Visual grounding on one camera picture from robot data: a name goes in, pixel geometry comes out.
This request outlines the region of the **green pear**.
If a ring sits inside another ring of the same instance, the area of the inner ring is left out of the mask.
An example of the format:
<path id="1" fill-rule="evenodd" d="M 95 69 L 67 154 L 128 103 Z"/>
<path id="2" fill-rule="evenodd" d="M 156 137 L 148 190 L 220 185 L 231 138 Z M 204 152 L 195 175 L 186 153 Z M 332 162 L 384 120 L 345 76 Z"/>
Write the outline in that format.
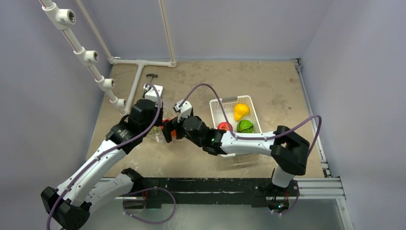
<path id="1" fill-rule="evenodd" d="M 149 135 L 152 135 L 157 139 L 161 139 L 161 134 L 162 134 L 161 128 L 157 126 L 152 127 L 149 132 Z"/>

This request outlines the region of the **clear zip top bag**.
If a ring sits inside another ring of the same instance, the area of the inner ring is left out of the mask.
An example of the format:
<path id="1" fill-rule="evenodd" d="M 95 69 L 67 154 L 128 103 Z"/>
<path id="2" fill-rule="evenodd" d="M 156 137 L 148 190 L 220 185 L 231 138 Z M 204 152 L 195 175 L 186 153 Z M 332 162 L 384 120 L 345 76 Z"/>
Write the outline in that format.
<path id="1" fill-rule="evenodd" d="M 166 139 L 165 139 L 165 136 L 163 133 L 163 124 L 166 121 L 172 120 L 175 116 L 176 116 L 176 112 L 174 111 L 173 108 L 164 106 L 161 126 L 152 127 L 151 130 L 147 134 L 147 138 L 149 138 L 150 140 L 155 140 L 159 144 L 166 143 Z"/>

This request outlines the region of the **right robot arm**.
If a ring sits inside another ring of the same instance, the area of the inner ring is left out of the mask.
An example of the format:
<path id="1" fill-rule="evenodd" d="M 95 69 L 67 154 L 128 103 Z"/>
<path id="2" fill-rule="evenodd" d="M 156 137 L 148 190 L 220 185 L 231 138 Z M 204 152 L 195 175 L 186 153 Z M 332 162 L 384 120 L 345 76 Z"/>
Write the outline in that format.
<path id="1" fill-rule="evenodd" d="M 167 143 L 172 142 L 172 132 L 177 139 L 188 139 L 211 155 L 244 153 L 272 157 L 277 167 L 269 181 L 269 189 L 275 195 L 286 191 L 295 176 L 305 175 L 311 151 L 310 143 L 286 126 L 266 133 L 233 133 L 209 128 L 200 117 L 190 116 L 181 121 L 174 118 L 163 122 Z"/>

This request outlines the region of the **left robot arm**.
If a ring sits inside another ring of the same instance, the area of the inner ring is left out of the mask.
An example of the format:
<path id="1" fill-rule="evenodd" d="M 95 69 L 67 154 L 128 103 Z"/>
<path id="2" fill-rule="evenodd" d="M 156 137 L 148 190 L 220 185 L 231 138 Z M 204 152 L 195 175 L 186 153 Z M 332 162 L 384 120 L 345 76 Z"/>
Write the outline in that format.
<path id="1" fill-rule="evenodd" d="M 46 187 L 41 199 L 48 213 L 46 229 L 55 220 L 65 230 L 79 230 L 90 216 L 118 196 L 137 196 L 147 190 L 137 171 L 125 169 L 100 186 L 96 184 L 120 160 L 127 156 L 152 127 L 162 124 L 160 98 L 140 99 L 130 114 L 114 125 L 94 154 L 57 188 Z"/>

